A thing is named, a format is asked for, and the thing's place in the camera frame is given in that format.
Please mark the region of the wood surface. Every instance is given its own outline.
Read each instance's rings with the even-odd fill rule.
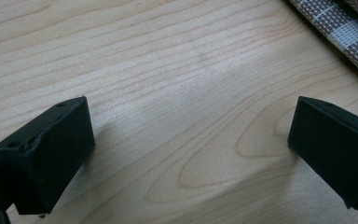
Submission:
[[[299,95],[358,115],[358,69],[285,1],[0,0],[0,140],[82,95],[95,151],[12,223],[358,223],[287,147]]]

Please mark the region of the light wood tabletop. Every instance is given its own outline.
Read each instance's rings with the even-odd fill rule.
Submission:
[[[358,69],[285,1],[0,0],[0,140],[83,95],[96,148],[12,223],[358,223],[287,146],[300,95],[358,115]]]

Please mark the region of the plaid fabric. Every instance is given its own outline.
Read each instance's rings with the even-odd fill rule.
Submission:
[[[358,66],[358,0],[291,0],[293,5]]]

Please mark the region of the checkered fabric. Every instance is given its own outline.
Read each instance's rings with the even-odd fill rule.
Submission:
[[[290,0],[293,5],[358,66],[358,0]]]

